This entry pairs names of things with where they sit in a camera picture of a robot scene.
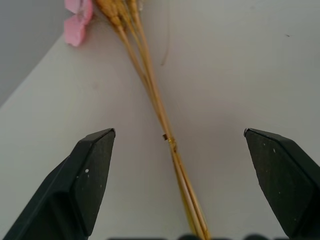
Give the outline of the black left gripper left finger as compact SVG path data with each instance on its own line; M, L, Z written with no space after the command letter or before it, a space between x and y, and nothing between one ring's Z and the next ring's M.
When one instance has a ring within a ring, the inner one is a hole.
M105 194L116 131L87 135L43 180L3 240L88 240Z

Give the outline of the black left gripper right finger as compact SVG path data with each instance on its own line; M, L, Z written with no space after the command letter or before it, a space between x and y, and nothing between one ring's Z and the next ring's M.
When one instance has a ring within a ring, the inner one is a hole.
M293 140L247 128L259 186L290 239L320 240L320 166Z

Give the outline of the pink flower bouquet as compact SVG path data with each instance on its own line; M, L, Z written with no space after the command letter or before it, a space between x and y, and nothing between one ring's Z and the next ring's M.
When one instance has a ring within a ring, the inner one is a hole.
M64 40L67 44L78 47L82 44L86 26L93 17L93 0L64 0L64 7L73 14L64 21Z

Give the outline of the dried wheat stalk bouquet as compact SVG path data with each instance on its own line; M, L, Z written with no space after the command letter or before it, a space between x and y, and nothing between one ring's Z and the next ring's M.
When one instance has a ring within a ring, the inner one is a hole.
M95 0L95 3L123 42L164 131L163 137L170 148L175 175L190 229L201 240L210 240L211 234L208 225L178 151L178 144L171 130L171 124L160 95L148 41L138 9L138 1Z

